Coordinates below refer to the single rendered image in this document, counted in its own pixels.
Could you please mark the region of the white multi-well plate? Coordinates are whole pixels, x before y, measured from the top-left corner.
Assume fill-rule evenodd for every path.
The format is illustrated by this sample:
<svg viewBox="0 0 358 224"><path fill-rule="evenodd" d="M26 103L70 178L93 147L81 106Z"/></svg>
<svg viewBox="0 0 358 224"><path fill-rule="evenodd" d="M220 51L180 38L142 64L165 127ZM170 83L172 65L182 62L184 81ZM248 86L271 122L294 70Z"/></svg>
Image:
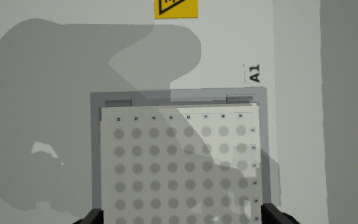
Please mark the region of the white multi-well plate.
<svg viewBox="0 0 358 224"><path fill-rule="evenodd" d="M262 224L257 103L101 111L104 224Z"/></svg>

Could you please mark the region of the white thermal cycler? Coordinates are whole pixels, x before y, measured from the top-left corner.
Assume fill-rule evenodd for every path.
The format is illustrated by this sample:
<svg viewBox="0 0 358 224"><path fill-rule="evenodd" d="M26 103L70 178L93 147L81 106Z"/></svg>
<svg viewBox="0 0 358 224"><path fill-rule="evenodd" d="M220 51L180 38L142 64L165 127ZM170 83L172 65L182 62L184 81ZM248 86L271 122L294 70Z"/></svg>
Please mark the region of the white thermal cycler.
<svg viewBox="0 0 358 224"><path fill-rule="evenodd" d="M101 107L240 103L263 203L358 224L358 0L0 0L0 224L101 208Z"/></svg>

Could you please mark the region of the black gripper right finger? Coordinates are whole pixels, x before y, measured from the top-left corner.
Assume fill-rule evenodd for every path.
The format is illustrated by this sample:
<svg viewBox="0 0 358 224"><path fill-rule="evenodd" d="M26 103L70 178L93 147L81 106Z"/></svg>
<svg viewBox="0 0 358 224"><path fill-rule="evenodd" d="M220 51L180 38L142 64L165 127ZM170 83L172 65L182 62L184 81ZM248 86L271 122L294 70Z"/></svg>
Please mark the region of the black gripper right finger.
<svg viewBox="0 0 358 224"><path fill-rule="evenodd" d="M262 224L300 224L291 215L281 212L272 203L261 205Z"/></svg>

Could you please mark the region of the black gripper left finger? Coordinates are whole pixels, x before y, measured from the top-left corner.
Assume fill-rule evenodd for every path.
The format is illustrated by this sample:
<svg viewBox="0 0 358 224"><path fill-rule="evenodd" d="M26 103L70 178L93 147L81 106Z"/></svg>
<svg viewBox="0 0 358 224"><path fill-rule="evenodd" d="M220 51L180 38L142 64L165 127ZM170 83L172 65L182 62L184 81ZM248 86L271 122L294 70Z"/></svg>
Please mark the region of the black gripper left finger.
<svg viewBox="0 0 358 224"><path fill-rule="evenodd" d="M92 209L84 219L80 219L73 224L104 224L104 210Z"/></svg>

